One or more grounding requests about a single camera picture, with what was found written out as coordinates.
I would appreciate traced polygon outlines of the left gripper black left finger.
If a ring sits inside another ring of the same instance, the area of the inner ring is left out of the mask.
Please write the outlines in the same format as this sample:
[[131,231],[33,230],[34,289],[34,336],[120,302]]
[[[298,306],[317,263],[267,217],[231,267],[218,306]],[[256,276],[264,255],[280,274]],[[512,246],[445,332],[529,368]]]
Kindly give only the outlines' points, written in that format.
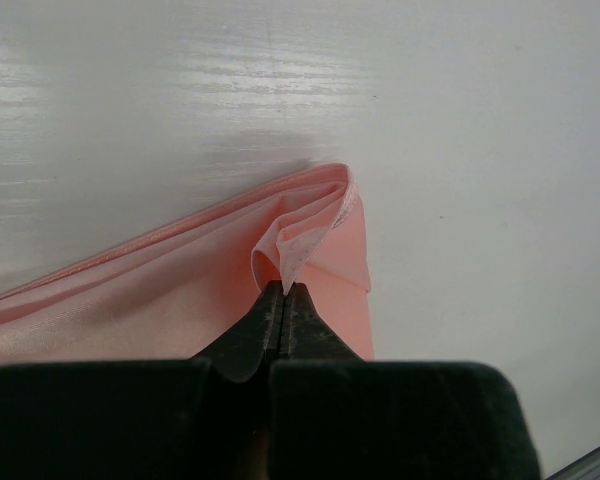
[[284,295],[184,360],[0,366],[0,479],[264,479]]

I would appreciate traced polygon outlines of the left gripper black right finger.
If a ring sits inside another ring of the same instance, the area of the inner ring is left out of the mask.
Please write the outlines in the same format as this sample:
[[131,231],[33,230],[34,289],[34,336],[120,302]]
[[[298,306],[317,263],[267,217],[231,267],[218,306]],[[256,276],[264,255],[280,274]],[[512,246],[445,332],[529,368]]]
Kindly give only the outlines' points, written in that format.
[[360,359],[291,288],[270,370],[273,479],[537,479],[516,392],[476,362]]

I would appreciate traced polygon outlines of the pink satin napkin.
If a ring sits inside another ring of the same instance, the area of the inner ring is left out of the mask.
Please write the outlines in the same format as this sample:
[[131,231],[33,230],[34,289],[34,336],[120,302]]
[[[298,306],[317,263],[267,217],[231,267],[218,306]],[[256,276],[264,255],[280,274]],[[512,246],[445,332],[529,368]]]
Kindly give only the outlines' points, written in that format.
[[0,294],[0,365],[188,358],[271,281],[373,355],[365,219],[350,169],[314,167]]

